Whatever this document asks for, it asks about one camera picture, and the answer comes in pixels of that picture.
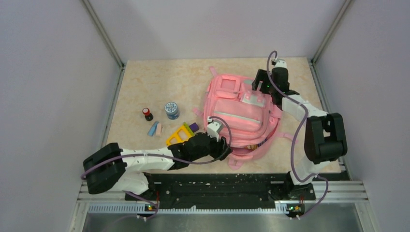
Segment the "green strip block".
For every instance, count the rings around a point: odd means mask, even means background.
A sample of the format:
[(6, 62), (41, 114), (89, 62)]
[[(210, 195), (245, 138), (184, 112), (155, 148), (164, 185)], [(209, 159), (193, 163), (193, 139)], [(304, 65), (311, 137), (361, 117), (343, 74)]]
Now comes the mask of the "green strip block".
[(186, 129), (186, 131), (188, 132), (190, 136), (194, 136), (194, 132), (191, 130), (191, 128), (186, 122), (183, 122), (183, 127)]

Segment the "red black stamp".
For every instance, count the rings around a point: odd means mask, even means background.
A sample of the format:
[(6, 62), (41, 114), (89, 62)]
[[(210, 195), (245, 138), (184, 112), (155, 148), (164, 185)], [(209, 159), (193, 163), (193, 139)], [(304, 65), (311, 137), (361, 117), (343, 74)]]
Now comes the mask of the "red black stamp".
[(151, 113), (151, 111), (148, 108), (143, 108), (142, 113), (143, 113), (146, 121), (152, 121), (153, 120), (153, 114)]

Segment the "metal frame rail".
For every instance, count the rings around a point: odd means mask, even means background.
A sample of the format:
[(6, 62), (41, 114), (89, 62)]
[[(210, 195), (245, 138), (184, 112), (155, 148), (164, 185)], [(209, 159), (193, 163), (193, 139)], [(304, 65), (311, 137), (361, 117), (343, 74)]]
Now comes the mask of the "metal frame rail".
[(101, 41), (105, 45), (107, 51), (109, 52), (110, 56), (113, 58), (114, 62), (116, 63), (118, 67), (118, 76), (114, 80), (113, 92), (112, 92), (112, 96), (110, 97), (109, 112), (107, 115), (107, 119), (105, 120), (103, 131), (102, 131), (103, 133), (102, 133), (101, 142), (100, 142), (100, 148), (102, 148), (104, 145), (106, 145), (106, 142), (108, 140), (109, 131), (110, 131), (111, 124), (112, 124), (112, 119), (114, 116), (120, 88), (121, 88), (124, 73), (125, 73), (126, 64), (120, 58), (120, 55), (118, 51), (116, 50), (114, 43), (112, 42), (107, 30), (104, 28), (102, 21), (99, 19), (98, 14), (95, 11), (91, 1), (81, 0), (80, 2), (82, 3), (85, 11), (87, 12)]
[(331, 107), (327, 98), (327, 94), (322, 83), (322, 79), (319, 74), (318, 62), (321, 60), (324, 52), (326, 51), (328, 45), (332, 41), (334, 35), (336, 34), (338, 28), (340, 27), (344, 17), (351, 8), (355, 1), (354, 0), (345, 0), (343, 1), (342, 6), (340, 7), (337, 15), (335, 16), (331, 26), (329, 27), (327, 33), (325, 34), (322, 42), (320, 43), (318, 49), (316, 50), (312, 59), (309, 60), (309, 67), (313, 76), (316, 90), (321, 102), (321, 106), (325, 111), (330, 112)]

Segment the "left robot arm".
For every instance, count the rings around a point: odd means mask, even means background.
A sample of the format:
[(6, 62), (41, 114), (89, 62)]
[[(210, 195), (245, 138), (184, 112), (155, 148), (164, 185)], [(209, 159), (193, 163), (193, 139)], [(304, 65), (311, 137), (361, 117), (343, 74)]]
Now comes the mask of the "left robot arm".
[(200, 132), (187, 141), (159, 149), (133, 150), (109, 143), (83, 161), (89, 194), (123, 191), (144, 200), (155, 194), (148, 171), (172, 171), (189, 165), (205, 165), (224, 160), (232, 149), (225, 137), (212, 137)]

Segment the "yellow triangle ruler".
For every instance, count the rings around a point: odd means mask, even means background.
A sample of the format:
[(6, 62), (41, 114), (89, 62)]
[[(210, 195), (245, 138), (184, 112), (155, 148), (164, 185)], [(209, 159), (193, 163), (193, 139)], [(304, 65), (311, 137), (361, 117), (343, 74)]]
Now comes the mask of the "yellow triangle ruler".
[(190, 136), (182, 125), (166, 140), (166, 145), (170, 146), (183, 143), (188, 141), (191, 137), (193, 136)]

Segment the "metal frame rail right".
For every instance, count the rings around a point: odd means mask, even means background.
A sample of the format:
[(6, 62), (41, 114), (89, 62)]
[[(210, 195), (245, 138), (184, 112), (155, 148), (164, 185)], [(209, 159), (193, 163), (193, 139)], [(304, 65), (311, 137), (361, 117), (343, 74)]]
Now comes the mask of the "metal frame rail right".
[(309, 60), (309, 67), (313, 76), (316, 90), (321, 102), (321, 106), (325, 111), (330, 112), (331, 107), (327, 98), (327, 94), (322, 83), (322, 79), (319, 74), (318, 62), (321, 60), (324, 52), (326, 51), (328, 45), (332, 41), (334, 35), (336, 34), (338, 28), (340, 27), (344, 17), (351, 8), (355, 1), (354, 0), (345, 0), (343, 1), (342, 6), (340, 7), (337, 15), (335, 16), (331, 26), (329, 27), (327, 33), (325, 34), (322, 42), (320, 43), (318, 49), (316, 50), (312, 59)]

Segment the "blue correction tape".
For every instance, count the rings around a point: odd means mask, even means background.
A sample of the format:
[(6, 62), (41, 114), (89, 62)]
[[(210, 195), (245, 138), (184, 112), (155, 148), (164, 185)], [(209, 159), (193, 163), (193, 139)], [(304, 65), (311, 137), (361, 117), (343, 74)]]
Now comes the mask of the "blue correction tape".
[(148, 133), (147, 133), (147, 135), (148, 135), (149, 137), (154, 136), (154, 134), (156, 133), (157, 125), (158, 125), (158, 124), (159, 124), (159, 121), (155, 121), (155, 122), (152, 124), (152, 126), (150, 127), (150, 129), (149, 129), (149, 131), (148, 131)]

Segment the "black base bar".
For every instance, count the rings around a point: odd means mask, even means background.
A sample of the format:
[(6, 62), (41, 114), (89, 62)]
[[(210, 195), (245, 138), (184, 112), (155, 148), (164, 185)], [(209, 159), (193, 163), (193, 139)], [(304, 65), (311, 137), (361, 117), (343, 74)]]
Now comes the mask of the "black base bar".
[(313, 186), (292, 187), (288, 174), (147, 174), (140, 197), (160, 209), (268, 209), (275, 201), (319, 199)]

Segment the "metal frame rail left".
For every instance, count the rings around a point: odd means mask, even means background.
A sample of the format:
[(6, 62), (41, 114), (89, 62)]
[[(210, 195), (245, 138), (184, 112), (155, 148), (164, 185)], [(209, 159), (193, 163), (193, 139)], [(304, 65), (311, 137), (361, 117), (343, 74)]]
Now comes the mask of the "metal frame rail left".
[(118, 51), (116, 50), (114, 43), (112, 42), (107, 30), (104, 28), (102, 21), (99, 19), (98, 14), (95, 11), (91, 1), (81, 0), (80, 2), (82, 3), (85, 11), (87, 12), (101, 41), (105, 45), (107, 51), (109, 52), (110, 56), (113, 58), (114, 62), (116, 63), (118, 67), (118, 76), (114, 80), (113, 92), (112, 92), (112, 96), (110, 97), (109, 112), (107, 115), (107, 119), (105, 120), (103, 131), (102, 131), (103, 133), (102, 133), (101, 142), (100, 142), (100, 148), (102, 148), (104, 145), (106, 145), (106, 142), (108, 140), (109, 131), (110, 131), (111, 124), (112, 124), (112, 119), (114, 116), (120, 88), (121, 88), (124, 73), (125, 73), (126, 64), (120, 58), (120, 55)]

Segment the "purple cube block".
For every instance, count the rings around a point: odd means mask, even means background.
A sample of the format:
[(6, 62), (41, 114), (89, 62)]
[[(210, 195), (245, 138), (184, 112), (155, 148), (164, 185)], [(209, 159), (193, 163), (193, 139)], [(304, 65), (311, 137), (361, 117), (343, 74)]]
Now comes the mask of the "purple cube block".
[(192, 123), (189, 125), (190, 130), (195, 133), (199, 130), (199, 125), (197, 123)]

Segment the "pink backpack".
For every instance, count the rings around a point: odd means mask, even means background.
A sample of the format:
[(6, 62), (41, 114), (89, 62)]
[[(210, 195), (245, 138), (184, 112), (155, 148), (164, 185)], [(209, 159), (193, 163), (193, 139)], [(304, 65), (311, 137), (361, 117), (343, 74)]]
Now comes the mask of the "pink backpack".
[(252, 90), (251, 78), (218, 74), (212, 66), (209, 69), (213, 78), (205, 92), (203, 107), (193, 108), (193, 112), (205, 124), (210, 116), (227, 122), (229, 128), (223, 128), (219, 134), (231, 141), (228, 165), (232, 170), (265, 156), (276, 138), (293, 140), (293, 135), (279, 130), (282, 111), (270, 96)]

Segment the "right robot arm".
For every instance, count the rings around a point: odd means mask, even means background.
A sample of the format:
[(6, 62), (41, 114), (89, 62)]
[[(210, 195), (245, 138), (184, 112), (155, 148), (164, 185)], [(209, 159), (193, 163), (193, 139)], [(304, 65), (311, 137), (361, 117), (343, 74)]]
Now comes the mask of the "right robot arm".
[(297, 199), (309, 193), (314, 177), (328, 164), (346, 155), (348, 146), (343, 117), (313, 106), (290, 89), (286, 67), (276, 66), (270, 72), (259, 69), (252, 83), (253, 90), (270, 95), (272, 103), (300, 122), (296, 131), (305, 128), (305, 155), (294, 162), (295, 141), (291, 145), (291, 170), (286, 174), (282, 196)]

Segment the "blue round jar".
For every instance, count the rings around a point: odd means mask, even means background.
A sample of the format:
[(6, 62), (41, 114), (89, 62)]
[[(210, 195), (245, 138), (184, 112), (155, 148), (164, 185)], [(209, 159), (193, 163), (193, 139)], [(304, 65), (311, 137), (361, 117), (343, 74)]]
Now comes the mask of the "blue round jar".
[(179, 118), (179, 115), (180, 115), (179, 108), (178, 108), (178, 105), (175, 102), (173, 102), (173, 101), (168, 102), (164, 106), (164, 109), (165, 109), (166, 115), (169, 119), (175, 120), (175, 119)]

